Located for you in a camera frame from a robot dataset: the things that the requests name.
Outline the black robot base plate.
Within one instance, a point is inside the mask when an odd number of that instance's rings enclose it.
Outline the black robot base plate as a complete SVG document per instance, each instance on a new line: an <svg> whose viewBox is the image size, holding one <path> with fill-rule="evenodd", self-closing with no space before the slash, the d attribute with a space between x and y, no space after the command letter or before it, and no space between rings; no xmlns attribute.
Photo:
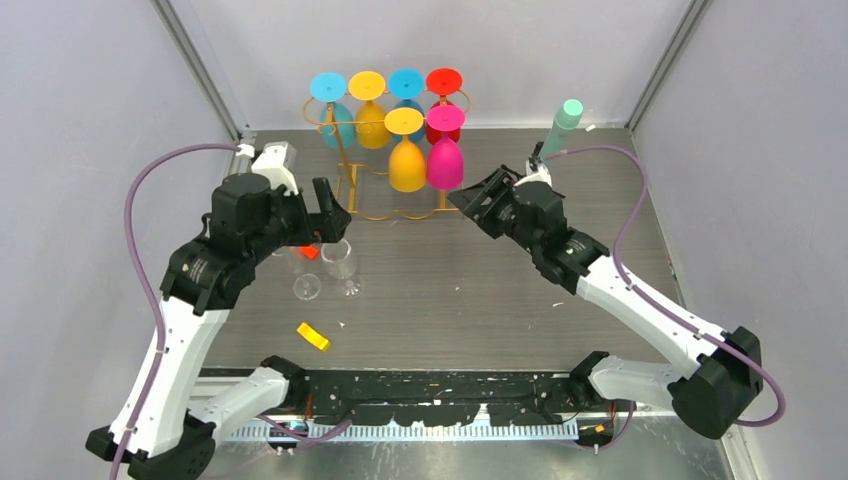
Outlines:
<svg viewBox="0 0 848 480"><path fill-rule="evenodd" d="M545 371L307 370L268 414L321 425L448 427L485 414L493 426L563 424L581 413L609 419L624 400L603 400L565 373Z"/></svg>

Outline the pink wine glass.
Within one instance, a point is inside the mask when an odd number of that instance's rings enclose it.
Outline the pink wine glass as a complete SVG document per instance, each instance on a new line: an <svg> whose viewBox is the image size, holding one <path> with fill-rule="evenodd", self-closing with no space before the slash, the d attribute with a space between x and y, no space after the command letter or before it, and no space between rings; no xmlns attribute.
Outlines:
<svg viewBox="0 0 848 480"><path fill-rule="evenodd" d="M427 180L439 190L455 189L464 179L464 156L451 133L461 129L465 112L455 105L439 105L428 112L426 120L438 134L427 158Z"/></svg>

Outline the yellow wine glass front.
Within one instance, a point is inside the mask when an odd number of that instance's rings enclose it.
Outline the yellow wine glass front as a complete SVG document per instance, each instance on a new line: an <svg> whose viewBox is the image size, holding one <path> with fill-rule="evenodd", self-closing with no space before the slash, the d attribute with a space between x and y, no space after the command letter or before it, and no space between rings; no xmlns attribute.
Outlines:
<svg viewBox="0 0 848 480"><path fill-rule="evenodd" d="M411 135L423 127L423 114L411 107L395 108L386 115L384 125L390 133L400 137L389 157L391 187L402 193L420 190L426 183L426 161Z"/></svg>

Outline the clear wine glass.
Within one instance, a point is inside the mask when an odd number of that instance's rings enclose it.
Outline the clear wine glass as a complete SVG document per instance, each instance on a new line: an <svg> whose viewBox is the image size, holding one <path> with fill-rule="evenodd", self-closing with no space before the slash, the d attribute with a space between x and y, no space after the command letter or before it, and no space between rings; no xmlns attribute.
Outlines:
<svg viewBox="0 0 848 480"><path fill-rule="evenodd" d="M287 273L294 276L292 291L295 297L302 301L311 301L319 296L322 283L317 275L308 272L312 260L304 258L299 247L281 247L272 253L272 257Z"/></svg>
<svg viewBox="0 0 848 480"><path fill-rule="evenodd" d="M336 290L343 298L352 299L361 294L358 260L348 240L322 244L320 256L326 272L336 280Z"/></svg>

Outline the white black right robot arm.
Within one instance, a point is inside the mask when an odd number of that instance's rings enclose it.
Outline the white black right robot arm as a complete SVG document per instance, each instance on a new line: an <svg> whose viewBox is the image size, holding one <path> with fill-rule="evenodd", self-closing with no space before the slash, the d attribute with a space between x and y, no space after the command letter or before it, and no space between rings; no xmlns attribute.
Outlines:
<svg viewBox="0 0 848 480"><path fill-rule="evenodd" d="M499 168L447 198L490 237L513 240L546 280L605 310L665 358L590 354L570 373L580 408L596 410L609 399L671 409L695 433L719 439L762 391L753 332L707 322L616 266L606 246L568 225L562 195L542 175L524 179Z"/></svg>

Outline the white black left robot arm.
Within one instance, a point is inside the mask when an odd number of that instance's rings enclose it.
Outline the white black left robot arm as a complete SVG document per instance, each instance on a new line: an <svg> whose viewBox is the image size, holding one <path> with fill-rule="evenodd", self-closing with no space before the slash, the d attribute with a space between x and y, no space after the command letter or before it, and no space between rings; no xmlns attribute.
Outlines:
<svg viewBox="0 0 848 480"><path fill-rule="evenodd" d="M284 168L226 177L211 196L199 235L170 257L154 307L154 336L118 417L90 432L89 452L133 479L196 479L216 447L256 416L298 412L304 370L266 358L244 380L207 401L191 394L214 338L258 266L283 247L340 241L350 214L329 181L312 181L317 212Z"/></svg>

